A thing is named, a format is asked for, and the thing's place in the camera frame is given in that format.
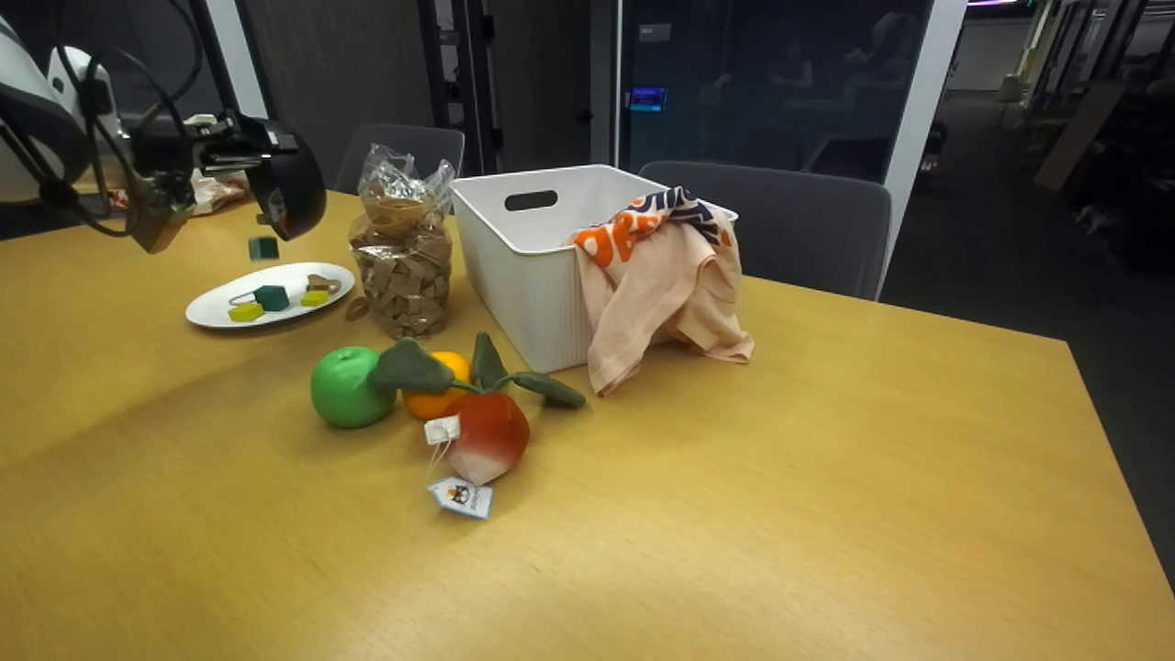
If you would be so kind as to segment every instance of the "white tag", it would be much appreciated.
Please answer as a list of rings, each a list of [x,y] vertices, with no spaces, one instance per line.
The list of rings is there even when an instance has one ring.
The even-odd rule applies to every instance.
[[[446,417],[431,417],[426,421],[426,444],[452,444],[456,437],[463,433],[459,417],[456,415],[446,415]]]
[[[434,498],[440,509],[456,509],[463,518],[490,518],[492,507],[492,489],[490,485],[469,485],[463,477],[446,477],[431,485]]]

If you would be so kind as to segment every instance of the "orange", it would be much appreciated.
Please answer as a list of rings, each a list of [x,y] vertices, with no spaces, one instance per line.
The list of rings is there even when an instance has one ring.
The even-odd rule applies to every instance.
[[[469,361],[459,352],[434,352],[438,365],[446,365],[456,382],[469,382]],[[440,415],[456,415],[456,404],[467,396],[469,390],[446,390],[446,393],[424,393],[424,390],[404,390],[404,406],[410,410],[410,417],[426,421],[426,417],[440,417]]]

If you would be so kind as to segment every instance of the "green leaf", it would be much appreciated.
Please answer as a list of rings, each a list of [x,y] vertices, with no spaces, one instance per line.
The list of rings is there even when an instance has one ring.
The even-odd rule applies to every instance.
[[[366,387],[378,393],[394,393],[394,390],[446,393],[459,382],[420,343],[404,336],[378,357],[374,371],[366,374]]]
[[[585,404],[589,404],[579,390],[574,390],[574,387],[565,387],[565,382],[560,382],[560,379],[546,379],[546,374],[539,374],[539,371],[517,371],[517,374],[511,374],[511,382],[514,382],[517,390],[539,393],[545,404],[550,404],[550,406],[585,406]]]
[[[496,393],[496,390],[508,387],[502,357],[500,357],[500,349],[492,346],[490,335],[473,336],[473,366],[469,371],[473,371],[469,387],[479,393]]]

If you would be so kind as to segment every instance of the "bag of snacks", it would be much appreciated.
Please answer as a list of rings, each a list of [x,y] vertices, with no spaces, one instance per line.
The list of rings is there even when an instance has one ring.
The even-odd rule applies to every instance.
[[[447,323],[452,243],[452,164],[431,179],[414,176],[414,159],[382,143],[371,148],[361,176],[364,218],[354,228],[364,303],[394,336],[426,336]]]

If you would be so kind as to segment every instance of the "green apple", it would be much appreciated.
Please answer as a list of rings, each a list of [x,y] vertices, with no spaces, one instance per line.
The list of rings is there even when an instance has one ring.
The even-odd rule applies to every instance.
[[[316,365],[307,396],[328,427],[371,427],[397,406],[394,396],[366,387],[374,365],[378,352],[366,346],[343,346]]]

